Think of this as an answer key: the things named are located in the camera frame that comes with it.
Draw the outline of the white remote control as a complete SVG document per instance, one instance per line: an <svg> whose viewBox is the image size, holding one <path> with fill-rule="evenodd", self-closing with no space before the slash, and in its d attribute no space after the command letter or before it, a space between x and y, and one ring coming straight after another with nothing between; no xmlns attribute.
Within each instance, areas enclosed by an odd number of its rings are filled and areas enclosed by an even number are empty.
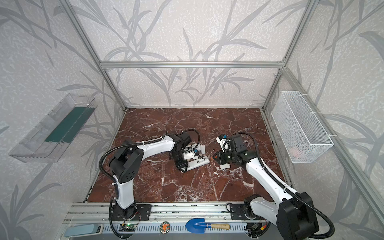
<svg viewBox="0 0 384 240"><path fill-rule="evenodd" d="M205 148L205 145L198 145L195 150L197 152L201 152L201 154L205 154L206 153L206 148Z"/></svg>

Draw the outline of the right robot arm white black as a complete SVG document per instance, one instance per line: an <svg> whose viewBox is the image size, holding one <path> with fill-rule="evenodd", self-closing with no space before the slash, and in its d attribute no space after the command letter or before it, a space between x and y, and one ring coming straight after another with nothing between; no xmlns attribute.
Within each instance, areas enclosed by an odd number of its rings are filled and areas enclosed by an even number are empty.
<svg viewBox="0 0 384 240"><path fill-rule="evenodd" d="M241 135L220 135L216 138L221 150L213 158L219 164L233 163L244 168L272 197L266 201L261 196L244 200L249 218L260 216L275 225L283 239L304 240L319 231L316 212L308 207L312 199L308 194L297 191L281 180L261 158L259 149L251 150Z"/></svg>

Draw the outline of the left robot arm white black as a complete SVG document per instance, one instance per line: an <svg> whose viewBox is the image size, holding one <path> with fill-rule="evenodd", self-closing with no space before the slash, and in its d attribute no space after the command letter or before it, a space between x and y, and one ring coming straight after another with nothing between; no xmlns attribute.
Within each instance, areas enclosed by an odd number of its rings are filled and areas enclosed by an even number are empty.
<svg viewBox="0 0 384 240"><path fill-rule="evenodd" d="M109 155L116 152L109 163L112 171L111 175L100 164L101 172L113 180L115 186L117 196L115 197L116 203L113 213L118 214L119 219L128 220L133 218L138 211L133 183L143 160L157 154L169 152L176 168L181 172L186 172L189 167L183 150L191 141L190 135L185 132L178 135L165 134L163 137L149 141L127 141L124 145L106 153L106 155Z"/></svg>

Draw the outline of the pink object in basket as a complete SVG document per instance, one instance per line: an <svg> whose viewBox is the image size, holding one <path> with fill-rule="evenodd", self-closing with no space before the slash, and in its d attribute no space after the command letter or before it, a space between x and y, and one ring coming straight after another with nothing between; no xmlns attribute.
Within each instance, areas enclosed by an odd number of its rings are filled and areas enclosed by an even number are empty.
<svg viewBox="0 0 384 240"><path fill-rule="evenodd" d="M288 152L292 159L301 159L304 154L304 152L297 147L289 148Z"/></svg>

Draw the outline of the round orange badge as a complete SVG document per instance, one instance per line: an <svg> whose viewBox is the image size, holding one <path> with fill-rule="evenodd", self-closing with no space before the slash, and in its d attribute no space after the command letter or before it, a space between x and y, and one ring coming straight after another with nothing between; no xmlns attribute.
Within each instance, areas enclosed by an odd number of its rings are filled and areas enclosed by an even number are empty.
<svg viewBox="0 0 384 240"><path fill-rule="evenodd" d="M161 234L167 234L171 229L171 225L169 222L165 221L162 222L160 225L160 233Z"/></svg>

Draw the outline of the small green circuit board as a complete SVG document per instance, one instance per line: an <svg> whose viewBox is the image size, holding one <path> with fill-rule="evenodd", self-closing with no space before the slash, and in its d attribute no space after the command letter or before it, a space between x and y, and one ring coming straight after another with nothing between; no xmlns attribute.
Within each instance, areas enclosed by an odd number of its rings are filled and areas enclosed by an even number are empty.
<svg viewBox="0 0 384 240"><path fill-rule="evenodd" d="M120 224L118 232L135 232L137 224Z"/></svg>

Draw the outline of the grey blue flat device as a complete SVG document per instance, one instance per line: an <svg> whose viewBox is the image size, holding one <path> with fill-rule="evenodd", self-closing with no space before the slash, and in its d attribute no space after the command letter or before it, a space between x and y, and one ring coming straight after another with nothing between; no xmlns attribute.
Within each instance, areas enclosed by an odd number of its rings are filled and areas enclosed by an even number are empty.
<svg viewBox="0 0 384 240"><path fill-rule="evenodd" d="M89 224L69 227L64 232L64 238L77 238L84 236L99 235L103 232L104 225L102 224Z"/></svg>

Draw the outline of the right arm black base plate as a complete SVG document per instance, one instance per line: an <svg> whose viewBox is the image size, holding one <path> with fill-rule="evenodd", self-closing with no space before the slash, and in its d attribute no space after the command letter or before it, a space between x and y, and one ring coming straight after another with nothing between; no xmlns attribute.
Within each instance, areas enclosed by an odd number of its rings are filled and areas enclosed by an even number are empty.
<svg viewBox="0 0 384 240"><path fill-rule="evenodd" d="M239 220L239 221L250 220L250 218L248 218L246 215L244 203L241 203L241 204L228 203L227 210L231 215L231 220Z"/></svg>

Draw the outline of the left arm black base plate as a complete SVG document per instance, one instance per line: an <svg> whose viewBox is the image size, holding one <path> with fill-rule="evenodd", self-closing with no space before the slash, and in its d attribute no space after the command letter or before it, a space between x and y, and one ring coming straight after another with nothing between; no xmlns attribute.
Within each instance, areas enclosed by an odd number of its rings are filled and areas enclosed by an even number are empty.
<svg viewBox="0 0 384 240"><path fill-rule="evenodd" d="M109 219L112 221L148 221L151 214L152 205L133 204L127 209L122 209L119 205L112 206Z"/></svg>

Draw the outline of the aluminium frame rail front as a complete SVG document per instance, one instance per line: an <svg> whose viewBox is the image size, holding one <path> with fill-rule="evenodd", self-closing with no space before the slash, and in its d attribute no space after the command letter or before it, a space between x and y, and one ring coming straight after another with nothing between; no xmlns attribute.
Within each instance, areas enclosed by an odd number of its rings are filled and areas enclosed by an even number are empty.
<svg viewBox="0 0 384 240"><path fill-rule="evenodd" d="M148 221L143 223L185 223L189 219L204 218L212 223L253 222L255 219L239 221L231 220L225 202L157 202L152 205ZM72 204L68 211L65 224L108 223L108 203Z"/></svg>

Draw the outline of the clear plastic wall bin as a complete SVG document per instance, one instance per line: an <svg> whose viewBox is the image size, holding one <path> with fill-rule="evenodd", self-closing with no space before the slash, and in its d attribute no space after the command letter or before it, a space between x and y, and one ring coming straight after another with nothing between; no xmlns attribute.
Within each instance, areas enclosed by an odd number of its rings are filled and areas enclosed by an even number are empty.
<svg viewBox="0 0 384 240"><path fill-rule="evenodd" d="M96 110L96 98L67 94L9 155L23 163L56 163Z"/></svg>

